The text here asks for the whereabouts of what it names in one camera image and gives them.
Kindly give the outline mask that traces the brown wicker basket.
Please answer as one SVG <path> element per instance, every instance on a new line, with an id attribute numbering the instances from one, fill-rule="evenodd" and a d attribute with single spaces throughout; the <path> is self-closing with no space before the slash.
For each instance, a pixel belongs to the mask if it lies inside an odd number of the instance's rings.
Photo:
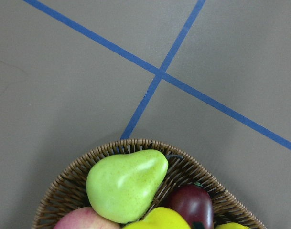
<path id="1" fill-rule="evenodd" d="M 212 199 L 214 225 L 236 222 L 251 229 L 265 228 L 265 225 L 194 157 L 175 146 L 150 139 L 110 142 L 74 160 L 47 189 L 39 203 L 31 228 L 52 229 L 70 211 L 90 205 L 86 195 L 86 177 L 96 162 L 114 154 L 129 154 L 145 149 L 183 157 L 169 161 L 166 177 L 153 198 L 150 210 L 162 206 L 167 196 L 177 187 L 199 182 Z"/>

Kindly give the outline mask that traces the green pear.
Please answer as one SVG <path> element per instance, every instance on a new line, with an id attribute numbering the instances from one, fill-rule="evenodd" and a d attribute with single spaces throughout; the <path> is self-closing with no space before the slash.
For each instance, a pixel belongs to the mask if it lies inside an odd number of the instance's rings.
<path id="1" fill-rule="evenodd" d="M 116 223 L 136 221 L 150 207 L 167 170 L 168 160 L 158 150 L 108 156 L 87 175 L 90 205 L 99 215 Z"/>

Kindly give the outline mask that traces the yellow-green bell pepper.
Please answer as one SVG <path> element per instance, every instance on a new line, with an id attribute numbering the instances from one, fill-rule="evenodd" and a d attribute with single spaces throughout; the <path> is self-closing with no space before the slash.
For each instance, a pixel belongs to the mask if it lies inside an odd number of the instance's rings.
<path id="1" fill-rule="evenodd" d="M 190 229 L 190 225 L 175 210 L 158 207 L 154 208 L 140 221 L 130 223 L 124 229 Z"/>

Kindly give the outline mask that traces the pink peach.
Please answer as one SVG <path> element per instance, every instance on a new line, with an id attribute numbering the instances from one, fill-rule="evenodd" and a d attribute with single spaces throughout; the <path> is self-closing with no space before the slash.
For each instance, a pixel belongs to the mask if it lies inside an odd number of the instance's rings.
<path id="1" fill-rule="evenodd" d="M 91 207 L 71 211 L 62 217 L 54 229 L 120 229 L 121 226 L 97 214 Z"/>

